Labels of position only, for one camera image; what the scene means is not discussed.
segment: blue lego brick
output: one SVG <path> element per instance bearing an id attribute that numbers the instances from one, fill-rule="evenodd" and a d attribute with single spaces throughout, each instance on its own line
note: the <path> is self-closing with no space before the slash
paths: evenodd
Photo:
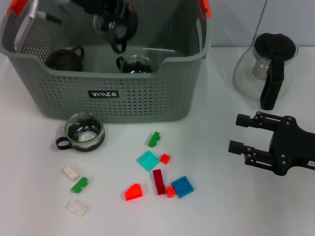
<path id="1" fill-rule="evenodd" d="M 150 171 L 159 163 L 159 159 L 152 152 L 147 151 L 138 159 L 138 162 L 144 167 L 144 169 Z"/>
<path id="2" fill-rule="evenodd" d="M 172 182 L 171 186 L 175 189 L 178 198 L 182 198 L 194 191 L 192 185 L 190 184 L 186 176 L 181 177 L 178 180 Z"/>

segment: dark red lego brick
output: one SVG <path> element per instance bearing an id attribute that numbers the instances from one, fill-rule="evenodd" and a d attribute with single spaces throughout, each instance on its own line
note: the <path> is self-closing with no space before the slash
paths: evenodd
<path id="1" fill-rule="evenodd" d="M 163 183 L 163 177 L 161 169 L 153 171 L 154 182 L 156 183 L 157 194 L 166 194 L 165 185 Z"/>

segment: gray plastic basket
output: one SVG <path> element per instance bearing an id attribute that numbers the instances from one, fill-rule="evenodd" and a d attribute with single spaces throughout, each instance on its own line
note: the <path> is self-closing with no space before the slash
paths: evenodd
<path id="1" fill-rule="evenodd" d="M 189 112 L 210 46 L 210 18 L 202 19 L 198 0 L 128 2 L 138 13 L 139 27 L 121 55 L 111 50 L 105 34 L 94 30 L 93 16 L 74 4 L 67 7 L 69 17 L 54 0 L 40 1 L 39 10 L 63 24 L 30 19 L 17 48 L 14 41 L 27 11 L 17 18 L 13 12 L 5 16 L 0 52 L 9 57 L 44 115 L 67 119 L 86 111 L 104 122 L 156 122 L 178 120 Z M 77 45 L 86 51 L 84 72 L 56 71 L 44 64 L 55 50 Z M 157 73 L 119 73 L 116 58 L 135 54 L 149 57 Z"/>

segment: small red lego brick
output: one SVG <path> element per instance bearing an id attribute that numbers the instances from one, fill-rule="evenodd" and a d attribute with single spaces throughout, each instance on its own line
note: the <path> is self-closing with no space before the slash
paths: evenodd
<path id="1" fill-rule="evenodd" d="M 157 188 L 157 194 L 166 194 L 166 189 L 165 185 L 163 183 L 163 177 L 162 177 L 162 172 L 161 170 L 154 170 L 153 171 L 153 177 L 154 177 L 154 182 L 156 183 L 156 188 Z"/>
<path id="2" fill-rule="evenodd" d="M 169 155 L 163 154 L 160 158 L 160 162 L 163 162 L 165 165 L 169 162 L 171 157 Z"/>
<path id="3" fill-rule="evenodd" d="M 139 183 L 135 183 L 125 192 L 126 201 L 142 197 L 142 189 Z"/>
<path id="4" fill-rule="evenodd" d="M 172 198 L 176 194 L 175 189 L 172 186 L 167 187 L 167 197 Z"/>

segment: white wall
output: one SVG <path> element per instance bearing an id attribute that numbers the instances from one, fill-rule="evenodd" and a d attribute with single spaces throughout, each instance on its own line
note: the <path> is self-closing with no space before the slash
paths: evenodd
<path id="1" fill-rule="evenodd" d="M 249 46 L 265 0 L 209 1 L 212 46 Z M 10 3 L 11 0 L 0 0 L 0 19 Z M 281 32 L 300 46 L 315 46 L 314 23 L 315 0 L 268 0 L 258 32 Z"/>
<path id="2" fill-rule="evenodd" d="M 11 2 L 11 0 L 0 0 L 0 21 L 2 21 Z"/>

